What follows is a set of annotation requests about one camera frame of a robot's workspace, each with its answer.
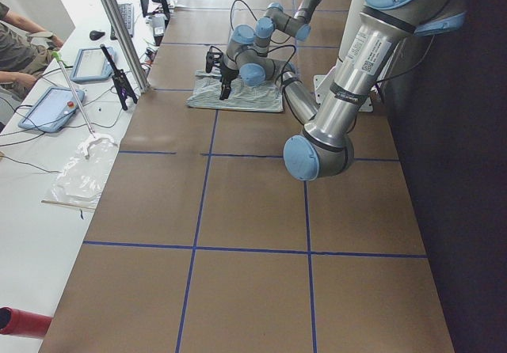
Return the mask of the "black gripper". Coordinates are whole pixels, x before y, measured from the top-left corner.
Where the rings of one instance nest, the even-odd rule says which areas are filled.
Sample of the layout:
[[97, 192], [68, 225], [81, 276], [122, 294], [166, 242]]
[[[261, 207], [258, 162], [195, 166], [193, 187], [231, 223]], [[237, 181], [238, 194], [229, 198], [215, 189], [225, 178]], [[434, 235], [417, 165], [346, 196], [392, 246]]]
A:
[[206, 52], [205, 72], [211, 73], [213, 68], [218, 68], [221, 74], [219, 99], [226, 100], [231, 94], [231, 83], [238, 77], [238, 68], [231, 66], [226, 54], [210, 47]]

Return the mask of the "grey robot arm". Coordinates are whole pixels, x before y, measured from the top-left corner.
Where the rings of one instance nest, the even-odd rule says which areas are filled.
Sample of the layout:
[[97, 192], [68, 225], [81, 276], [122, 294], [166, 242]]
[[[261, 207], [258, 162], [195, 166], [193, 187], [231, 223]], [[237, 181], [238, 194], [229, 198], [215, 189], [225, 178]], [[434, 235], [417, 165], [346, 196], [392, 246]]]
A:
[[275, 31], [282, 32], [297, 41], [305, 41], [311, 32], [311, 18], [322, 0], [302, 0], [293, 16], [285, 13], [278, 2], [269, 4], [263, 17], [257, 20], [254, 28], [253, 45], [261, 53], [268, 54], [271, 38]]
[[463, 25], [466, 0], [364, 0], [360, 27], [346, 57], [330, 71], [322, 102], [317, 102], [292, 67], [268, 57], [273, 32], [305, 40], [310, 22], [322, 0], [302, 0], [294, 15], [272, 3], [255, 26], [239, 25], [224, 52], [206, 55], [208, 70], [221, 73], [222, 99], [241, 78], [249, 86], [274, 82], [295, 118], [300, 134], [284, 145], [284, 164], [303, 181], [334, 176], [353, 162], [348, 129], [366, 101], [398, 43], [409, 36], [450, 32]]

